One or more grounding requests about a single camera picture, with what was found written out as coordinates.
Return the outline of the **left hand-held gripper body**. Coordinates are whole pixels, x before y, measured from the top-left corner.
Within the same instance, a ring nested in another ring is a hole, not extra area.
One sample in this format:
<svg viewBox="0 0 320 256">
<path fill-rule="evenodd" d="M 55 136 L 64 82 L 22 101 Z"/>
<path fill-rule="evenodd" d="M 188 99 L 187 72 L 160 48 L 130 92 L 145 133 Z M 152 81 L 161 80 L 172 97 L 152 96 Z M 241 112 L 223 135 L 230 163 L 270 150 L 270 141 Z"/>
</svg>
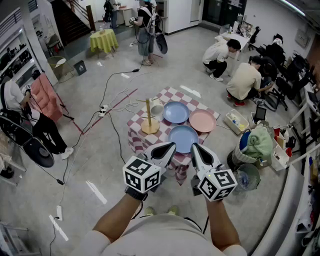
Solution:
<svg viewBox="0 0 320 256">
<path fill-rule="evenodd" d="M 155 192 L 165 181 L 167 157 L 155 158 L 146 153 L 132 156 L 123 166 L 124 183 L 135 191 Z"/>
</svg>

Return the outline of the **blue plate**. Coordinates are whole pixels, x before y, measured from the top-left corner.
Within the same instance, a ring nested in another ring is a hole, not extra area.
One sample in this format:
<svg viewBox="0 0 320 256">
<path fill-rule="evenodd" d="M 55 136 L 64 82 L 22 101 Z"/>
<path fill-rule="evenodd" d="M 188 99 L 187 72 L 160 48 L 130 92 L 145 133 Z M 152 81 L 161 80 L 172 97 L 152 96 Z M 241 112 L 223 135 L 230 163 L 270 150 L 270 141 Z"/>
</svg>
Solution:
<svg viewBox="0 0 320 256">
<path fill-rule="evenodd" d="M 163 118 L 170 123 L 184 123 L 190 116 L 190 110 L 182 102 L 171 101 L 164 105 Z"/>
<path fill-rule="evenodd" d="M 188 154 L 191 152 L 192 145 L 199 142 L 199 136 L 192 127 L 178 125 L 169 132 L 167 140 L 176 144 L 178 153 Z"/>
</svg>

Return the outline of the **pink plate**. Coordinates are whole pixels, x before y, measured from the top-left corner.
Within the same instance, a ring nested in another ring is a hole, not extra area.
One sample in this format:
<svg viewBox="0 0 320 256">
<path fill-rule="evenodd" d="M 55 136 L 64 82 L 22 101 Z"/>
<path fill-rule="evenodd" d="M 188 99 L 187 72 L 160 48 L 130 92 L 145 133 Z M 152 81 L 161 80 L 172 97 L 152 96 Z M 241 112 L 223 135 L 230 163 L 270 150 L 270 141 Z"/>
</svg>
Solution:
<svg viewBox="0 0 320 256">
<path fill-rule="evenodd" d="M 216 128 L 216 118 L 208 110 L 197 109 L 189 115 L 190 125 L 198 132 L 209 133 Z"/>
</svg>

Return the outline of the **person's right forearm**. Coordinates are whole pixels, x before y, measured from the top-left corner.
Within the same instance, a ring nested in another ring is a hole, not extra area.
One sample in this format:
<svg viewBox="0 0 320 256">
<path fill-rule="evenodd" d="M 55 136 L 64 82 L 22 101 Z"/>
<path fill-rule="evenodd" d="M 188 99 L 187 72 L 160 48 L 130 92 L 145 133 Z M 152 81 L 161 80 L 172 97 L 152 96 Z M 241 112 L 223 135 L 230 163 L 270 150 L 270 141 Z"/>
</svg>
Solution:
<svg viewBox="0 0 320 256">
<path fill-rule="evenodd" d="M 230 246 L 240 246 L 238 232 L 228 216 L 223 201 L 205 201 L 213 245 L 222 252 Z"/>
</svg>

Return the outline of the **green towel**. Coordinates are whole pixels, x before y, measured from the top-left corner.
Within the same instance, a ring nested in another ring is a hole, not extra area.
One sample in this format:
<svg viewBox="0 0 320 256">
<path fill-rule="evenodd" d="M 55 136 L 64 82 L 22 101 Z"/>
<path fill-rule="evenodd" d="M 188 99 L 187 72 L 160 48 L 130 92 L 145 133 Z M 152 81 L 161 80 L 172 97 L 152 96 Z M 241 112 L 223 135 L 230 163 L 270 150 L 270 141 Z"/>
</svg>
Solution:
<svg viewBox="0 0 320 256">
<path fill-rule="evenodd" d="M 240 151 L 251 158 L 260 159 L 272 153 L 273 139 L 267 128 L 258 125 L 247 136 L 246 144 Z"/>
</svg>

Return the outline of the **black tablet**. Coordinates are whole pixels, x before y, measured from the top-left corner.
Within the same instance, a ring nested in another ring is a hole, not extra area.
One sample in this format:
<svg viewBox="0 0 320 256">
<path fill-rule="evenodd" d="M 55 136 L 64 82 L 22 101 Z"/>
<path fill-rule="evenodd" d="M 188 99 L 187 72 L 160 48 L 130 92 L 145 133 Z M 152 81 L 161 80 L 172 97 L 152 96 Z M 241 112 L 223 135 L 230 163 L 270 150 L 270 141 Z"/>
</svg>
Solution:
<svg viewBox="0 0 320 256">
<path fill-rule="evenodd" d="M 266 120 L 266 112 L 267 112 L 267 109 L 258 104 L 256 106 L 256 111 L 255 111 L 255 114 L 253 117 L 254 122 L 258 123 L 259 121 L 265 121 Z"/>
</svg>

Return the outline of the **person's white t-shirt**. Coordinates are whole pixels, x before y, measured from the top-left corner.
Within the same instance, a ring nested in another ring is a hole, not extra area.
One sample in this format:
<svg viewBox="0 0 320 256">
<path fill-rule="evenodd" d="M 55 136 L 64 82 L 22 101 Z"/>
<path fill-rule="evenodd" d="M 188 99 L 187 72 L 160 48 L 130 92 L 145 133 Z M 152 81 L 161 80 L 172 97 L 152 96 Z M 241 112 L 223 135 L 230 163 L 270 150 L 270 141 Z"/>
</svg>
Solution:
<svg viewBox="0 0 320 256">
<path fill-rule="evenodd" d="M 132 220 L 114 242 L 91 230 L 70 256 L 247 256 L 240 245 L 216 248 L 191 221 L 172 214 Z"/>
</svg>

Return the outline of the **white plastic bin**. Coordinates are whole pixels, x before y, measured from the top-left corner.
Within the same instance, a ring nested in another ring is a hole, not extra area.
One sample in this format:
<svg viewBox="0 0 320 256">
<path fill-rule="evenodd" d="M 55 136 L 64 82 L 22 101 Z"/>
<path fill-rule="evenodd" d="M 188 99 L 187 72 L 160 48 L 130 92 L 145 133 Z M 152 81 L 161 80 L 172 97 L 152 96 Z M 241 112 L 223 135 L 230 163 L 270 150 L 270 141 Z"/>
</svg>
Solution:
<svg viewBox="0 0 320 256">
<path fill-rule="evenodd" d="M 277 145 L 271 154 L 271 166 L 276 172 L 285 170 L 288 167 L 289 159 L 287 153 Z"/>
</svg>

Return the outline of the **black office chair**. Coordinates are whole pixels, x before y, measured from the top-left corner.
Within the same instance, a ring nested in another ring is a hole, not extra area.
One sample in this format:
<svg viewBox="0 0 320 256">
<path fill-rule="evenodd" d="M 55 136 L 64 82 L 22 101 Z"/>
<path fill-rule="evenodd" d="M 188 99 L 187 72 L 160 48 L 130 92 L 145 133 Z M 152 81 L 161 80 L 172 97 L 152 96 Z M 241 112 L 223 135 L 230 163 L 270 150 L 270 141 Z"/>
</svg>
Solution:
<svg viewBox="0 0 320 256">
<path fill-rule="evenodd" d="M 294 86 L 291 86 L 281 77 L 277 77 L 275 80 L 275 85 L 278 87 L 278 89 L 273 88 L 272 91 L 268 91 L 265 97 L 267 100 L 270 100 L 275 110 L 277 110 L 279 104 L 281 103 L 284 106 L 284 110 L 288 111 L 286 98 L 289 100 L 294 100 L 297 95 L 297 91 L 295 90 Z"/>
<path fill-rule="evenodd" d="M 250 37 L 250 40 L 249 40 L 249 45 L 248 45 L 249 51 L 257 49 L 257 47 L 254 44 L 256 43 L 256 38 L 260 31 L 261 31 L 261 28 L 259 26 L 256 26 L 255 32 L 253 33 L 253 35 Z"/>
<path fill-rule="evenodd" d="M 312 85 L 317 83 L 314 75 L 315 66 L 310 65 L 306 58 L 303 58 L 299 54 L 295 54 L 292 62 L 286 69 L 285 80 L 290 83 L 300 81 L 304 77 L 307 77 Z"/>
<path fill-rule="evenodd" d="M 260 54 L 263 57 L 271 58 L 277 66 L 284 64 L 286 60 L 285 51 L 283 49 L 283 37 L 280 34 L 273 36 L 271 44 L 260 46 Z"/>
</svg>

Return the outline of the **black oval pack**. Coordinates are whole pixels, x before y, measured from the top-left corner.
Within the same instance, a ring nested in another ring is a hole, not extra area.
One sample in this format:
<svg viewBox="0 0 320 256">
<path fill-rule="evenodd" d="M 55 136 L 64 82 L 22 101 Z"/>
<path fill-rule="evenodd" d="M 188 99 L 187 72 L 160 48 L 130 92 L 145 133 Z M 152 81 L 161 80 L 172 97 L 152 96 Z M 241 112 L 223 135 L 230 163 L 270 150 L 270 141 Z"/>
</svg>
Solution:
<svg viewBox="0 0 320 256">
<path fill-rule="evenodd" d="M 167 45 L 167 41 L 165 39 L 165 36 L 163 33 L 156 33 L 155 34 L 155 41 L 156 41 L 156 45 L 158 50 L 165 55 L 168 52 L 168 45 Z"/>
<path fill-rule="evenodd" d="M 30 159 L 39 166 L 51 168 L 54 165 L 55 160 L 52 153 L 37 137 L 29 139 L 22 148 Z"/>
</svg>

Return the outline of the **white table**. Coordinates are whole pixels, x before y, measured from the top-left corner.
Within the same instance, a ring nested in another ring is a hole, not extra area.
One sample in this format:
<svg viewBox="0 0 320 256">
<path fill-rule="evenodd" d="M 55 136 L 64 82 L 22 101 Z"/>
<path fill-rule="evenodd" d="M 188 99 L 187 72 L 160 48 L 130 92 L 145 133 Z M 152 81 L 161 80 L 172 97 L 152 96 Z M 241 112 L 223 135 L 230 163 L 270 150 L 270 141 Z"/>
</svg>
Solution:
<svg viewBox="0 0 320 256">
<path fill-rule="evenodd" d="M 233 73 L 235 72 L 235 70 L 236 70 L 236 64 L 237 64 L 237 62 L 238 62 L 238 60 L 240 58 L 240 55 L 247 50 L 247 48 L 249 46 L 250 39 L 248 37 L 242 36 L 240 34 L 229 33 L 229 32 L 224 32 L 220 36 L 223 37 L 227 41 L 230 40 L 230 39 L 237 40 L 237 41 L 239 41 L 239 43 L 241 45 L 240 50 L 238 50 L 234 54 L 232 64 L 231 64 L 230 67 L 228 67 L 228 70 L 227 70 L 228 76 L 231 77 L 233 75 Z"/>
</svg>

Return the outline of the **pink fabric chair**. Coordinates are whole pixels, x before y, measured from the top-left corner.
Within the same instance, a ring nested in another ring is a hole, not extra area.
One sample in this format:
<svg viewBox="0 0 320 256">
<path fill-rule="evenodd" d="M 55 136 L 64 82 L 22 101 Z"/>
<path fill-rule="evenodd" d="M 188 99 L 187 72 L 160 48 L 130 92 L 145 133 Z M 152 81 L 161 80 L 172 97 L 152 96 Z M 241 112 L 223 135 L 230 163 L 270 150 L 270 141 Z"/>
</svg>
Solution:
<svg viewBox="0 0 320 256">
<path fill-rule="evenodd" d="M 60 100 L 44 73 L 31 84 L 30 106 L 55 123 L 63 116 Z"/>
</svg>

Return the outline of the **dark staircase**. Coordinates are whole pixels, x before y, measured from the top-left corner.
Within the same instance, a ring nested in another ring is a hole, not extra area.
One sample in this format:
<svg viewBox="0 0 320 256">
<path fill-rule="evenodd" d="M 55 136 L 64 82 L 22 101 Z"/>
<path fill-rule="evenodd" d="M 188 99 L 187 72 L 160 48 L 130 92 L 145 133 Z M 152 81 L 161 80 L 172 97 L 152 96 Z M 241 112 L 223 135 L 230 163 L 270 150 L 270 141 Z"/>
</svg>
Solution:
<svg viewBox="0 0 320 256">
<path fill-rule="evenodd" d="M 80 0 L 53 0 L 52 11 L 64 46 L 96 30 L 91 6 Z"/>
</svg>

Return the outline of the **fluorescent ceiling light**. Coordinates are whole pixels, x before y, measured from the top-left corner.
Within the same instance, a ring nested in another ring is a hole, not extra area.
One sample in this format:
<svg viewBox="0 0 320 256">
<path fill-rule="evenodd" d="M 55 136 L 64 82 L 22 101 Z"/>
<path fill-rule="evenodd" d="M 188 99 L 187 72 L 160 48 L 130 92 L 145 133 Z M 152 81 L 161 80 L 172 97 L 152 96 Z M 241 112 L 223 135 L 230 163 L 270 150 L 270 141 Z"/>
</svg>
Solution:
<svg viewBox="0 0 320 256">
<path fill-rule="evenodd" d="M 289 8 L 291 8 L 292 10 L 294 10 L 295 12 L 297 12 L 298 14 L 300 14 L 301 16 L 305 17 L 305 13 L 303 11 L 301 11 L 299 8 L 297 8 L 295 5 L 293 5 L 292 3 L 290 3 L 287 0 L 279 0 L 281 3 L 283 3 L 284 5 L 288 6 Z"/>
</svg>

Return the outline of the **grey wall panel box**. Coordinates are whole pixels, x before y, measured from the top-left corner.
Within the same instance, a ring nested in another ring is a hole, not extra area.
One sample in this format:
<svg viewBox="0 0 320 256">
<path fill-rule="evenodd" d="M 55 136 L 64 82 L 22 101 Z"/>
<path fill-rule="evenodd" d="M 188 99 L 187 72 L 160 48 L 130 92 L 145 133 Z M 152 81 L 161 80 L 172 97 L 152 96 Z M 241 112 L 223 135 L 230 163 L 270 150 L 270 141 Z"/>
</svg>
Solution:
<svg viewBox="0 0 320 256">
<path fill-rule="evenodd" d="M 302 48 L 306 48 L 310 41 L 310 36 L 306 30 L 298 29 L 295 35 L 295 42 Z"/>
</svg>

